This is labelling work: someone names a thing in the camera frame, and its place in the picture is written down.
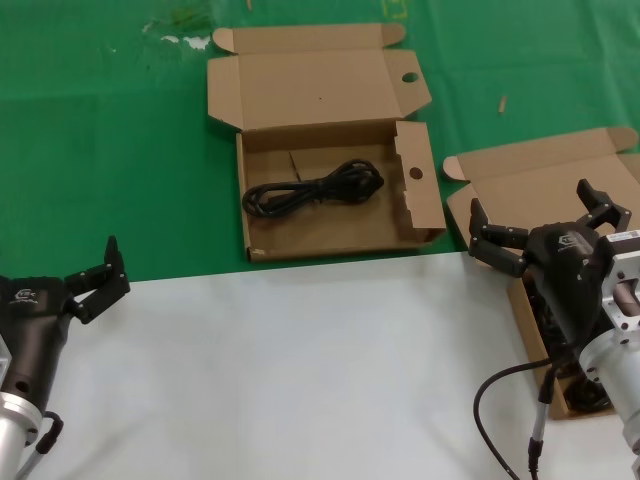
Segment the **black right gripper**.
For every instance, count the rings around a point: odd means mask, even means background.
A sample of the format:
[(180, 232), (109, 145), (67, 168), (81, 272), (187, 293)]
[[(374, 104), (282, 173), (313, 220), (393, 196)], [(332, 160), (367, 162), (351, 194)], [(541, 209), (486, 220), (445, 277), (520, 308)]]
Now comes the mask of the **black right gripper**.
[(602, 279), (592, 266), (600, 239), (597, 228), (609, 224), (615, 231), (626, 231), (631, 212), (606, 192), (595, 190), (587, 179), (578, 182), (576, 193), (587, 210), (577, 222), (545, 224), (530, 232), (491, 224), (480, 200), (474, 198), (468, 251), (509, 276), (522, 276), (528, 266), (567, 343), (587, 345), (613, 330), (602, 308)]

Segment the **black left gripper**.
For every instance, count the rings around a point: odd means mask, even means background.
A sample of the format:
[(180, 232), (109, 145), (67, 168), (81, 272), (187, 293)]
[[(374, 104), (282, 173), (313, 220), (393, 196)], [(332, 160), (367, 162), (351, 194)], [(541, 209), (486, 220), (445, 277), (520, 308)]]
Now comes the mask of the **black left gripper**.
[(1, 337), (11, 354), (1, 391), (49, 401), (72, 317), (91, 323), (130, 292), (115, 236), (101, 265), (55, 277), (1, 279)]

